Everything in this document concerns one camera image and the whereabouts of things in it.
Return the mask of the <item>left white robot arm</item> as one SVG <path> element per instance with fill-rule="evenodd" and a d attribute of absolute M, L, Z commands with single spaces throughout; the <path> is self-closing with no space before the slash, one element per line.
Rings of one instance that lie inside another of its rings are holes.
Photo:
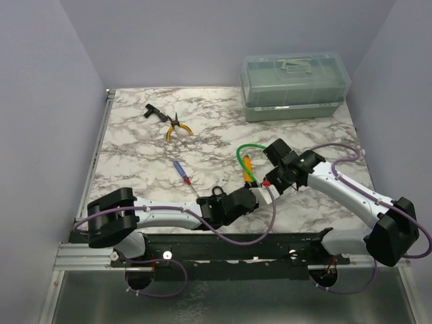
<path fill-rule="evenodd" d="M 178 227 L 186 230 L 218 230 L 259 206 L 250 189 L 230 194 L 221 191 L 192 202 L 152 202 L 137 198 L 128 187 L 120 188 L 87 205 L 88 245 L 114 247 L 136 267 L 149 261 L 145 239 L 136 230 L 148 227 Z"/>

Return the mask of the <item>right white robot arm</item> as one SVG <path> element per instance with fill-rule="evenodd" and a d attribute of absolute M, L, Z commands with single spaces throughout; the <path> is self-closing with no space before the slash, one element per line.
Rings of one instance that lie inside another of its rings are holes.
<path fill-rule="evenodd" d="M 308 186 L 340 203 L 366 225 L 364 229 L 330 230 L 311 246 L 314 262 L 324 265 L 335 254 L 368 254 L 393 267 L 419 238 L 414 204 L 407 198 L 394 200 L 378 194 L 338 173 L 312 150 L 297 154 L 281 138 L 263 152 L 274 166 L 265 179 L 280 194 L 291 185 Z"/>

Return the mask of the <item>green cable lock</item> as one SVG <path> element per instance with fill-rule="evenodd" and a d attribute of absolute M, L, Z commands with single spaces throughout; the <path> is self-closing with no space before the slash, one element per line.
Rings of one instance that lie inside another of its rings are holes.
<path fill-rule="evenodd" d="M 243 157 L 241 156 L 241 151 L 242 151 L 242 149 L 246 149 L 246 148 L 254 148 L 254 149 L 264 150 L 265 146 L 263 146 L 261 144 L 255 144 L 255 143 L 246 143 L 246 144 L 241 144 L 237 148 L 237 150 L 236 150 L 236 157 L 237 157 L 238 163 L 242 167 L 243 172 L 246 171 L 246 167 L 244 166 L 244 163 L 242 161 Z M 254 180 L 254 182 L 257 182 L 257 179 L 254 177 L 253 172 L 250 174 L 250 176 L 252 177 L 252 179 Z"/>

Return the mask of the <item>black padlock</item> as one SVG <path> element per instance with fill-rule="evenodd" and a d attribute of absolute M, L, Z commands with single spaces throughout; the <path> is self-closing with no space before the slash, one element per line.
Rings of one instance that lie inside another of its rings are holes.
<path fill-rule="evenodd" d="M 225 194 L 225 192 L 224 192 L 224 190 L 223 190 L 223 188 L 221 186 L 214 186 L 212 188 L 212 195 L 213 196 L 221 196 L 221 195 L 224 195 L 224 194 Z"/>

